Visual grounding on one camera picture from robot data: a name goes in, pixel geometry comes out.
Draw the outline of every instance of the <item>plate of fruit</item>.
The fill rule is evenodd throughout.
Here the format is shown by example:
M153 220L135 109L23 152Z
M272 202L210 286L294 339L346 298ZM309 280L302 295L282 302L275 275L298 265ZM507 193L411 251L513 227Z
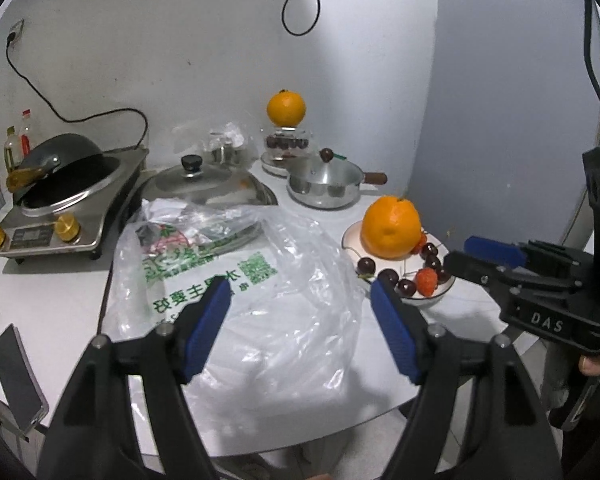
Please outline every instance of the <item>plate of fruit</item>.
M447 248L422 229L416 209L405 199L377 200L363 220L345 231L342 248L361 280L370 286L380 277L405 303L419 308L435 304L455 282L442 266Z

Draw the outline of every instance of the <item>blue rubber pad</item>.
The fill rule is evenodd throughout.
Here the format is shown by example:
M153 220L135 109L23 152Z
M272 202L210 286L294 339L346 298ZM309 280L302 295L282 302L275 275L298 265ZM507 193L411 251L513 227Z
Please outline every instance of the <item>blue rubber pad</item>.
M187 383L205 368L206 360L209 358L230 305L231 286L227 280L224 280L209 299L198 325L187 339L182 371Z
M396 312L394 304L380 280L375 280L371 285L370 297L371 308L376 314L376 319L394 357L398 371L407 376L412 383L420 384L422 371L416 360L416 343Z
M505 244L488 238L472 236L464 242L464 252L469 256L492 264L504 265L510 269L524 267L526 254L512 244Z

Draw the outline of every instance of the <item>human hand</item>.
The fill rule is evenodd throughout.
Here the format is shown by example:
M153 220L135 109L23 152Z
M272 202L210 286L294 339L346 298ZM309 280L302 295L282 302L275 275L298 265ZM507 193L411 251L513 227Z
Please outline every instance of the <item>human hand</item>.
M600 376L600 355L593 357L580 356L578 361L578 370L580 373L587 377L598 377Z

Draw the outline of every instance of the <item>metal bolt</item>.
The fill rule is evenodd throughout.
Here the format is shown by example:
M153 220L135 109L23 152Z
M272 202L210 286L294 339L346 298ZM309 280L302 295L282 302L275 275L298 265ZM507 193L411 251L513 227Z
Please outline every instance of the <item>metal bolt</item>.
M162 337L167 337L168 335L171 335L172 332L173 332L173 325L171 323L167 323L167 322L162 322L162 323L160 323L160 325L158 325L155 328L155 333L157 333L157 335L162 336Z
M91 340L91 346L100 350L107 342L107 336L99 334Z
M440 323L434 323L433 325L429 325L427 328L427 332L429 335L434 338L442 337L446 334L446 328L440 325Z
M500 348L506 348L511 344L511 339L509 339L504 334L498 334L493 338L493 342L496 343Z

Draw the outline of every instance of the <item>blue gripper pad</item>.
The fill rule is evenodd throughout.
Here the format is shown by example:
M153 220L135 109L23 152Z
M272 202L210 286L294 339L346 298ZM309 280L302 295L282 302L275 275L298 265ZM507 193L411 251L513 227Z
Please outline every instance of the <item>blue gripper pad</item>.
M202 309L202 314L184 347L181 372L187 383L204 369L230 305L231 286L227 279L220 277L214 278L197 305L191 305Z
M510 269L524 267L526 254L516 245L505 244L488 238L471 236L464 242L464 252L469 256Z
M420 384L427 370L419 364L418 350L425 342L427 321L416 307L404 304L382 280L373 282L370 297L371 308L398 371L413 384Z

